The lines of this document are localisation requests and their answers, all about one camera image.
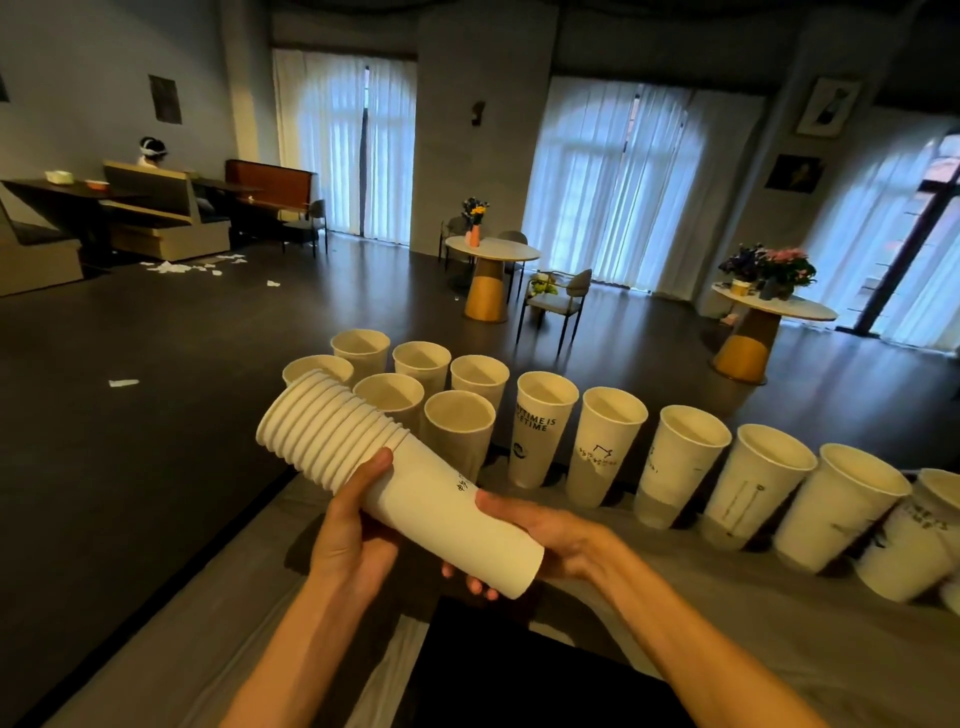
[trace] flower bouquet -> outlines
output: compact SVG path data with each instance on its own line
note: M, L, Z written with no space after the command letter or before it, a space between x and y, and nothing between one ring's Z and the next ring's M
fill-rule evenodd
M467 242L471 248L480 245L480 223L483 222L483 215L487 211L487 203L481 202L475 197L468 197L464 200L464 211L461 213L467 220Z

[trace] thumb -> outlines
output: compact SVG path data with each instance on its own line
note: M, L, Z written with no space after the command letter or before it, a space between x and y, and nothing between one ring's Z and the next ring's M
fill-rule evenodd
M529 531L540 519L540 507L536 503L517 498L498 496L489 491L478 490L474 501L477 508L488 516L513 523Z
M393 464L394 454L390 448L380 448L370 460L361 463L353 472L350 480L337 491L333 503L339 504L345 510L359 510L367 491Z

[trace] black metal chair leg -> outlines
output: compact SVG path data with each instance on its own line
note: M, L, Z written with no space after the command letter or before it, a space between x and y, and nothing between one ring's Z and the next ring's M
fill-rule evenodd
M584 315L584 302L580 301L580 310L577 311L577 320L573 322L573 335L570 337L570 346L573 346L573 340L577 338L577 328L580 326L580 317Z
M560 356L560 349L564 347L564 337L566 336L566 324L570 320L569 316L564 316L564 327L560 329L560 344L557 345L557 356Z
M516 327L516 341L514 346L520 343L520 331L523 329L523 314L527 312L527 300L523 299L523 307L520 309L520 323Z

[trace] stack of paper cups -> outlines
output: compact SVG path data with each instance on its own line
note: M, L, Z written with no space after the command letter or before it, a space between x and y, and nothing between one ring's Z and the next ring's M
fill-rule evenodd
M450 387L480 395L494 410L500 409L503 388L509 378L507 365L492 356L472 353L458 356L450 364Z
M960 567L960 475L924 468L856 564L868 587L909 601Z
M774 549L787 566L817 573L910 490L900 471L869 452L827 443L780 524Z
M296 379L315 369L339 379L340 383L347 388L354 384L353 365L340 356L333 356L328 353L294 359L283 368L283 381L289 387Z
M539 488L553 462L570 410L580 390L550 372L527 372L516 381L514 438L507 479L520 488Z
M481 513L473 483L330 376L314 371L294 381L260 421L256 440L334 493L360 463L390 448L394 464L364 502L371 515L509 598L523 594L540 568L542 546Z
M487 458L496 410L472 392L440 392L423 407L421 439L470 482Z
M368 376L356 383L353 394L363 398L411 432L420 433L423 385L411 376Z
M387 371L387 350L390 337L371 328L351 328L341 331L332 339L333 353L353 365L353 381Z
M742 425L700 519L701 535L717 548L744 547L816 467L817 456L800 440L766 425Z
M664 407L636 490L636 518L651 528L673 525L731 439L727 426L702 409Z
M647 408L629 392L611 387L586 390L566 476L570 500L587 508L600 505L646 420Z

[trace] person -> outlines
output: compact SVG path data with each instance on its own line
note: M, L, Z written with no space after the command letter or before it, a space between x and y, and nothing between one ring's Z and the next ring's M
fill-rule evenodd
M140 139L140 159L136 163L141 167L157 168L167 157L167 146L159 139L144 136Z
M310 575L222 726L310 724L396 560L402 537L360 511L365 493L392 462L393 454L381 449L330 501ZM476 504L545 547L540 578L590 582L700 728L826 728L793 690L707 622L605 526L486 491L477 492ZM443 570L453 575L449 564ZM475 595L498 597L473 577L467 583Z

